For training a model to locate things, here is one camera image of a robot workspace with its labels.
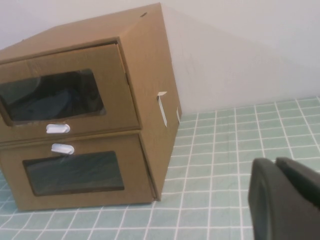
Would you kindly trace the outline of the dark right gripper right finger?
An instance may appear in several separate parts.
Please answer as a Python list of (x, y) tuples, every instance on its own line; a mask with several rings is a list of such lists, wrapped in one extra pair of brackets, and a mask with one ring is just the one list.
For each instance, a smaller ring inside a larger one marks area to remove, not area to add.
[(287, 157), (275, 161), (275, 209), (278, 213), (319, 213), (320, 174)]

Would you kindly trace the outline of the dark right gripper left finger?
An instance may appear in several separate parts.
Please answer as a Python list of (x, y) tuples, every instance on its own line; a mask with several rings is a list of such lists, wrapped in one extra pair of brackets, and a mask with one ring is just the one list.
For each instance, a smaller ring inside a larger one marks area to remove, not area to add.
[(252, 162), (248, 205), (256, 240), (318, 240), (320, 212), (277, 212), (276, 161), (256, 158)]

